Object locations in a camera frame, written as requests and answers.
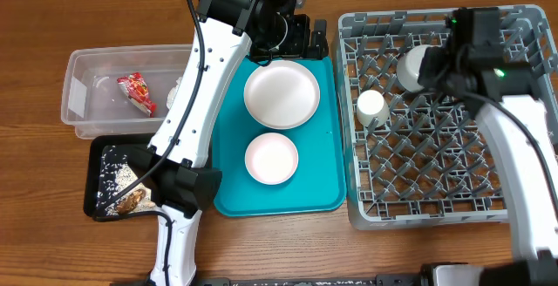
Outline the red snack wrapper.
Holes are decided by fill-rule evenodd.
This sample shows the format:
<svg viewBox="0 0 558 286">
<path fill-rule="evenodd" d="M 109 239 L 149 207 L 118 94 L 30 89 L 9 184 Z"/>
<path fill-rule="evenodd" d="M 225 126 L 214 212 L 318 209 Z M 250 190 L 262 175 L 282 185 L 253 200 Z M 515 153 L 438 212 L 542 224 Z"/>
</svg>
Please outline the red snack wrapper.
<svg viewBox="0 0 558 286">
<path fill-rule="evenodd" d="M 147 84 L 139 72 L 118 78 L 117 84 L 133 105 L 152 118 L 157 105 L 150 99 Z"/>
</svg>

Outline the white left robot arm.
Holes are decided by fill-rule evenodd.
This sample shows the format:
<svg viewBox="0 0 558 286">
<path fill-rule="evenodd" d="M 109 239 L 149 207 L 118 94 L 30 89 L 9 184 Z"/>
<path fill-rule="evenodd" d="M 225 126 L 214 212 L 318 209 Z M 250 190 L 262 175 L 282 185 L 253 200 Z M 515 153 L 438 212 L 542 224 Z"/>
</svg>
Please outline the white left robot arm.
<svg viewBox="0 0 558 286">
<path fill-rule="evenodd" d="M 196 274 L 194 249 L 202 211 L 221 184 L 222 174 L 207 167 L 214 123 L 242 60 L 267 66 L 276 58 L 324 58 L 329 51 L 326 22 L 302 13 L 305 0 L 187 0 L 194 41 L 174 102 L 148 144 L 139 136 L 111 136 L 137 180 L 113 192 L 104 182 L 91 217 L 120 221 L 119 205 L 146 187 L 153 206 L 147 214 L 159 225 L 156 263 L 148 285 L 188 285 Z"/>
</svg>

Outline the small pink-white dish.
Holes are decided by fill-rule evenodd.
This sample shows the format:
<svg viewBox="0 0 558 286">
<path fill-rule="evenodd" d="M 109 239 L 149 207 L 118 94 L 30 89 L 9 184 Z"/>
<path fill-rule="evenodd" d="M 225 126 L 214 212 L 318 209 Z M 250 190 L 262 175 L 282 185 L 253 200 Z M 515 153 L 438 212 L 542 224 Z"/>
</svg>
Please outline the small pink-white dish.
<svg viewBox="0 0 558 286">
<path fill-rule="evenodd" d="M 279 185 L 290 179 L 298 167 L 295 144 L 280 133 L 264 133 L 254 138 L 245 152 L 249 175 L 264 185 Z"/>
</svg>

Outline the white rice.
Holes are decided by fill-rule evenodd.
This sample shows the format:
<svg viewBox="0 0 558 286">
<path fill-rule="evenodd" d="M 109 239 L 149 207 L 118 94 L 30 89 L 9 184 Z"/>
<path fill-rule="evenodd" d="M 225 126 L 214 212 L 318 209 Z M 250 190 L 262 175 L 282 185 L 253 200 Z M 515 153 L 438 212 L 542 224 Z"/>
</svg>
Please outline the white rice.
<svg viewBox="0 0 558 286">
<path fill-rule="evenodd" d="M 99 190 L 97 192 L 96 208 L 105 205 L 113 197 L 118 197 L 134 183 L 143 173 L 139 170 L 132 170 L 128 164 L 129 146 L 106 146 L 103 149 L 100 162 Z M 98 216 L 117 216 L 116 207 L 132 191 L 144 189 L 146 197 L 130 213 L 139 213 L 154 210 L 155 204 L 151 201 L 151 190 L 143 184 L 136 185 L 132 190 L 123 194 L 113 204 L 107 206 L 103 211 L 98 212 Z"/>
</svg>

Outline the white tissue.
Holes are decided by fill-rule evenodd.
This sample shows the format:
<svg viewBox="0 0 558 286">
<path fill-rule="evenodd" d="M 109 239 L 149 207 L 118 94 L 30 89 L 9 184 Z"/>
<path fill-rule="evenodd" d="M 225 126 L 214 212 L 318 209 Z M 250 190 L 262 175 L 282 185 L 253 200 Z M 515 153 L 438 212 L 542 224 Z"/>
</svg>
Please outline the white tissue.
<svg viewBox="0 0 558 286">
<path fill-rule="evenodd" d="M 180 87 L 180 83 L 181 83 L 182 77 L 179 77 L 176 79 L 176 85 L 169 91 L 168 95 L 167 95 L 167 103 L 166 103 L 166 107 L 167 109 L 171 109 L 174 99 L 176 97 L 176 93 Z"/>
</svg>

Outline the large white plate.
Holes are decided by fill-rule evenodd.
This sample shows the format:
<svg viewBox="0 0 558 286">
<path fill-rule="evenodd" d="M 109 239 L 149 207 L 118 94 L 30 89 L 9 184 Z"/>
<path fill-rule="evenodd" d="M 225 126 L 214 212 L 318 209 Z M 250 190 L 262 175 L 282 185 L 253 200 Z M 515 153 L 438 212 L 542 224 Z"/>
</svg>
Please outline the large white plate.
<svg viewBox="0 0 558 286">
<path fill-rule="evenodd" d="M 307 122 L 316 112 L 320 98 L 314 74 L 289 60 L 255 69 L 243 92 L 248 113 L 258 123 L 276 130 L 293 129 Z"/>
</svg>

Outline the cream plastic cup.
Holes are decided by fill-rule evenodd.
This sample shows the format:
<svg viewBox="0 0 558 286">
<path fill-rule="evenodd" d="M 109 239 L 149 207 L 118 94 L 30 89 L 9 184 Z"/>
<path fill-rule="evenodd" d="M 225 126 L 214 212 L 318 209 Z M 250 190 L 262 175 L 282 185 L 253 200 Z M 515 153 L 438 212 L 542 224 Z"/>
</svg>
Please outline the cream plastic cup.
<svg viewBox="0 0 558 286">
<path fill-rule="evenodd" d="M 357 119 L 365 127 L 376 119 L 376 127 L 382 126 L 389 118 L 389 107 L 381 92 L 367 90 L 357 98 Z"/>
</svg>

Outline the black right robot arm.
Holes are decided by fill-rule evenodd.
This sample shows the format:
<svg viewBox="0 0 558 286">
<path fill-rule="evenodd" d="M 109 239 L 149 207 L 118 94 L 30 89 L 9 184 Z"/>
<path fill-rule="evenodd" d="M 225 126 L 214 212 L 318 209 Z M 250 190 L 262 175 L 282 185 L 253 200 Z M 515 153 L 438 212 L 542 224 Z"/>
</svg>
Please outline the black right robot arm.
<svg viewBox="0 0 558 286">
<path fill-rule="evenodd" d="M 500 44 L 500 11 L 460 8 L 446 20 L 443 47 L 425 51 L 418 82 L 464 104 L 498 174 L 511 229 L 513 261 L 486 268 L 426 264 L 424 285 L 555 285 L 557 161 L 541 89 L 527 62 L 509 62 Z"/>
</svg>

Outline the brown food scrap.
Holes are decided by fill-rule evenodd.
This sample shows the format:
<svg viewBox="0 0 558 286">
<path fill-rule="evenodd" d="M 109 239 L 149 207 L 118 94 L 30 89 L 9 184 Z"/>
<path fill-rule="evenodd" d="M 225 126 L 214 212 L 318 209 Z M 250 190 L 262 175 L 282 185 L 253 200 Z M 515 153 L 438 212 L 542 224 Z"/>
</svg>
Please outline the brown food scrap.
<svg viewBox="0 0 558 286">
<path fill-rule="evenodd" d="M 140 202 L 146 197 L 146 191 L 144 189 L 137 189 L 132 191 L 123 201 L 121 201 L 117 207 L 116 212 L 118 215 L 126 215 L 132 212 Z"/>
</svg>

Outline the grey-white bowl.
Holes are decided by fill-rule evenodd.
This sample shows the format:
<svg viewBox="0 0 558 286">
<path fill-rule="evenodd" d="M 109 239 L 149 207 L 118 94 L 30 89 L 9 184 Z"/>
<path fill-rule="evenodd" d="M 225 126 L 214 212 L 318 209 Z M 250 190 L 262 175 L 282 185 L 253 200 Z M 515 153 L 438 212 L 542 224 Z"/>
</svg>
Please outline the grey-white bowl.
<svg viewBox="0 0 558 286">
<path fill-rule="evenodd" d="M 410 49 L 397 64 L 398 82 L 408 92 L 419 92 L 424 89 L 419 84 L 419 70 L 429 45 L 420 45 Z"/>
</svg>

